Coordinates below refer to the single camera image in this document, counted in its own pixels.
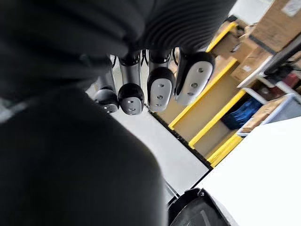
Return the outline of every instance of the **black plastic edge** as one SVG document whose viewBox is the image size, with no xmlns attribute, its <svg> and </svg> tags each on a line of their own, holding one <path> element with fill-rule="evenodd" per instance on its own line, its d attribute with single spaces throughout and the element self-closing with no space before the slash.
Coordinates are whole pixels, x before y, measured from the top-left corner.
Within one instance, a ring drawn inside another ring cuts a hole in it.
<svg viewBox="0 0 301 226">
<path fill-rule="evenodd" d="M 211 172 L 211 170 L 212 169 L 210 169 L 207 173 L 205 173 L 201 178 L 200 178 L 200 180 L 198 180 L 190 189 L 193 189 L 193 188 L 196 188 L 196 185 L 198 185 L 210 172 Z"/>
<path fill-rule="evenodd" d="M 194 156 L 196 156 L 197 159 L 199 159 L 208 168 L 209 171 L 205 175 L 203 175 L 201 177 L 201 179 L 197 181 L 197 183 L 195 183 L 194 186 L 196 186 L 211 170 L 213 170 L 213 167 L 210 165 L 210 162 L 208 162 L 196 149 L 192 149 L 188 145 L 188 142 L 180 134 L 178 134 L 175 130 L 171 130 L 168 127 L 168 124 L 165 121 L 163 121 L 163 119 L 161 119 L 160 116 L 158 116 L 158 114 L 151 112 L 150 110 L 149 110 L 149 113 L 158 122 L 160 122 L 161 125 L 163 125 L 175 138 L 177 138 L 177 140 L 180 141 Z"/>
</svg>

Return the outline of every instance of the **robotic hand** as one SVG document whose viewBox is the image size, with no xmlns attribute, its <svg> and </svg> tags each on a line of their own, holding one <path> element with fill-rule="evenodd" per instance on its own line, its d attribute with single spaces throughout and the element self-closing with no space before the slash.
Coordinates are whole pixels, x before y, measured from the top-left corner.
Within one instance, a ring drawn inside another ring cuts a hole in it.
<svg viewBox="0 0 301 226">
<path fill-rule="evenodd" d="M 140 52 L 148 49 L 150 109 L 165 110 L 172 96 L 189 105 L 213 73 L 214 59 L 206 49 L 234 3 L 1 1 L 0 97 L 20 102 L 64 86 L 86 89 L 97 79 L 95 101 L 106 112 L 120 105 L 126 114 L 139 114 L 144 104 Z M 181 52 L 176 79 L 168 69 L 175 47 Z M 122 72 L 118 97 L 109 54 L 119 58 Z"/>
</svg>

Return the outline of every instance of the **black fabric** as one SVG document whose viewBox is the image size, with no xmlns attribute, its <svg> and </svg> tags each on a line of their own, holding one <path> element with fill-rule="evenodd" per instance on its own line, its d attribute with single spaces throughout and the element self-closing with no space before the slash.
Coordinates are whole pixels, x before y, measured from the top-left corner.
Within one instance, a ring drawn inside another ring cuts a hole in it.
<svg viewBox="0 0 301 226">
<path fill-rule="evenodd" d="M 163 226 L 163 184 L 150 151 L 81 90 L 0 125 L 2 226 Z"/>
</svg>

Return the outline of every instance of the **cardboard box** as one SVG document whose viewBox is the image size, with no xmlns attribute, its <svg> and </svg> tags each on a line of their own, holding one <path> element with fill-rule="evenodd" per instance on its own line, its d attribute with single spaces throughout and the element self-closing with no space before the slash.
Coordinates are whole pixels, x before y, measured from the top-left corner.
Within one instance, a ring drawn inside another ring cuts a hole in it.
<svg viewBox="0 0 301 226">
<path fill-rule="evenodd" d="M 242 133 L 250 133 L 255 127 L 259 126 L 281 103 L 285 97 L 269 101 L 262 106 L 252 118 L 242 128 Z"/>
<path fill-rule="evenodd" d="M 234 57 L 239 62 L 243 62 L 249 56 L 257 45 L 250 40 L 240 41 L 232 33 L 225 37 L 212 49 L 216 56 L 222 56 L 225 59 Z"/>
<path fill-rule="evenodd" d="M 275 52 L 301 32 L 301 2 L 275 0 L 251 35 Z"/>
<path fill-rule="evenodd" d="M 215 58 L 214 73 L 211 76 L 209 82 L 211 82 L 232 60 L 233 60 L 232 57 L 225 59 L 222 56 L 217 56 Z"/>
<path fill-rule="evenodd" d="M 252 74 L 268 57 L 270 53 L 257 46 L 257 48 L 235 69 L 231 74 L 237 81 L 242 82 Z"/>
<path fill-rule="evenodd" d="M 259 126 L 261 123 L 261 120 L 251 118 L 251 120 L 243 127 L 242 133 L 250 133 L 255 127 Z"/>
</svg>

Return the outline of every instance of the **white fingertip pad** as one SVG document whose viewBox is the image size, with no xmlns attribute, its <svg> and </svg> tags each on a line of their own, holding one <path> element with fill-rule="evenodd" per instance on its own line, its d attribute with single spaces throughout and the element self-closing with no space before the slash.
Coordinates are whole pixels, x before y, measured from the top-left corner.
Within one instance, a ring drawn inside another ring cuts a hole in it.
<svg viewBox="0 0 301 226">
<path fill-rule="evenodd" d="M 150 87 L 149 105 L 152 112 L 162 112 L 167 108 L 173 85 L 169 79 L 156 79 Z"/>
<path fill-rule="evenodd" d="M 207 61 L 196 62 L 188 71 L 179 95 L 175 96 L 178 104 L 190 105 L 207 85 L 212 74 L 213 65 Z"/>
</svg>

